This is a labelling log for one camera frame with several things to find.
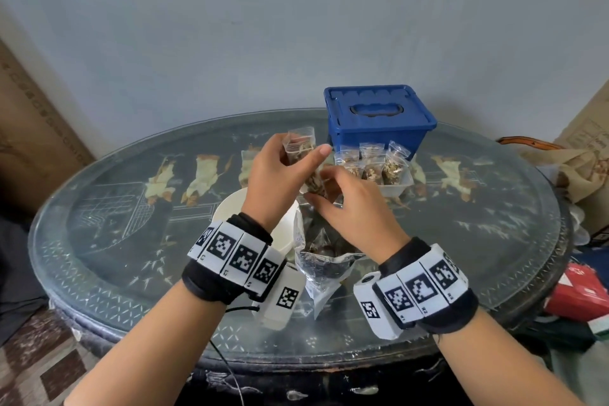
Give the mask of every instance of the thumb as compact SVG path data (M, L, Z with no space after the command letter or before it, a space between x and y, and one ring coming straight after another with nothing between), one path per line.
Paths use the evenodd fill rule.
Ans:
M317 170L317 167L319 167L323 161L326 160L331 152L332 147L330 145L320 145L304 156L292 167L294 168L294 171L298 172L302 178L302 181L304 182L314 171Z
M341 209L319 194L305 193L304 198L334 229L338 229Z

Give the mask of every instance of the red package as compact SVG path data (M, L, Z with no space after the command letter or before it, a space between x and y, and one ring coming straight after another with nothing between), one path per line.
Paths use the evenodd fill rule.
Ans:
M609 294L587 265L569 264L546 301L548 313L582 321L609 314Z

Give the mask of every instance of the forearm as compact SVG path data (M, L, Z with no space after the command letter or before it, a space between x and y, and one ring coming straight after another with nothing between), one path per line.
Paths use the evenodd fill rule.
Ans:
M438 347L476 406L582 406L481 309L460 331L441 335Z
M66 406L173 404L225 310L178 281L85 376Z

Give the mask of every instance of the glass table top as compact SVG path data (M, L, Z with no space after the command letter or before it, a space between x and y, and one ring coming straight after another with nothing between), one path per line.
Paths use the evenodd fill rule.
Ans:
M30 233L36 275L58 306L122 336L176 283L218 204L245 182L241 150L304 125L324 141L326 110L204 121L102 158L39 211ZM393 213L407 233L447 250L485 307L510 299L551 255L558 202L544 177L509 148L439 124L417 151L413 172L415 186L389 200ZM193 195L194 185L208 190ZM413 329L385 341L370 331L352 288L374 269L370 260L357 262L316 320L304 294L285 330L267 330L248 311L235 311L225 315L213 341L233 362L306 364L375 356L421 337ZM217 357L210 350L204 356Z

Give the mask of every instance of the blue plastic box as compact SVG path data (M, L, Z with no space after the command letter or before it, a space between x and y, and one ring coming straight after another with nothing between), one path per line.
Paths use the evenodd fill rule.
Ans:
M328 131L334 149L397 141L415 155L425 134L438 125L409 86L328 87Z

